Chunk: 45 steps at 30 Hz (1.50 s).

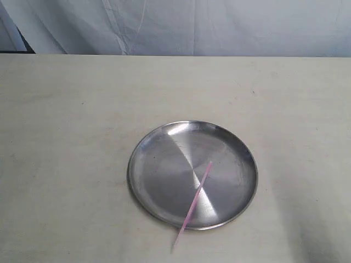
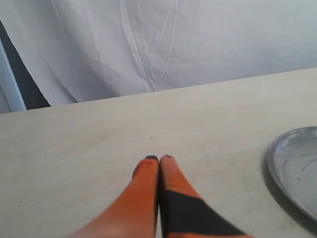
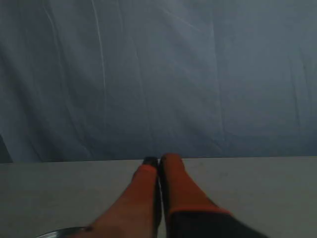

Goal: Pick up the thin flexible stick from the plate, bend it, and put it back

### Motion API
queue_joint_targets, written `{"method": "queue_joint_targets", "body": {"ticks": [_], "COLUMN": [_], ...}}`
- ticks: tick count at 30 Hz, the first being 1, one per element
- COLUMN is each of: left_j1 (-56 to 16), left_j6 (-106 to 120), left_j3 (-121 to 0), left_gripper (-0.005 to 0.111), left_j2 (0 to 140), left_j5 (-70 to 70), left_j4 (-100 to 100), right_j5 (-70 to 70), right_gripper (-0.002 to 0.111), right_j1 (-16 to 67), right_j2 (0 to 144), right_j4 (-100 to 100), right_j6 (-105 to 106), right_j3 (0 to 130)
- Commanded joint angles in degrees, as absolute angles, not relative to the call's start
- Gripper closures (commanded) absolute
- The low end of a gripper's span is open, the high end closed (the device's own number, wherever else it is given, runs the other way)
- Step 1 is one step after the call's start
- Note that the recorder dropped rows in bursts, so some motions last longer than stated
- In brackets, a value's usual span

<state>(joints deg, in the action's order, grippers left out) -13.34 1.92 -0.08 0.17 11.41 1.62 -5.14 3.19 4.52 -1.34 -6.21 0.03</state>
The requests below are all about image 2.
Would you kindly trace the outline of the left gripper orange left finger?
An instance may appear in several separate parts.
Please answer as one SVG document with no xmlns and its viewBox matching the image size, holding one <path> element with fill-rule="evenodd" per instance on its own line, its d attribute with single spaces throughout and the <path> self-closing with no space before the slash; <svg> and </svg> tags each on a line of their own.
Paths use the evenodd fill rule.
<svg viewBox="0 0 317 238">
<path fill-rule="evenodd" d="M 71 238 L 154 238 L 157 225 L 159 160 L 147 156 L 136 166 L 132 180 L 99 216 Z"/>
</svg>

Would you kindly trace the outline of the left gripper orange-black right finger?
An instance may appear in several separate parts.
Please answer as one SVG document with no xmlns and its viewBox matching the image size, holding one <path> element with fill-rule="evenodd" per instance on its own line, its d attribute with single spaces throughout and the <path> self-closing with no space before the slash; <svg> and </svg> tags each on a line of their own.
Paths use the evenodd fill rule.
<svg viewBox="0 0 317 238">
<path fill-rule="evenodd" d="M 186 179 L 177 161 L 164 155 L 160 168 L 160 218 L 164 238 L 250 238 L 222 218 Z"/>
</svg>

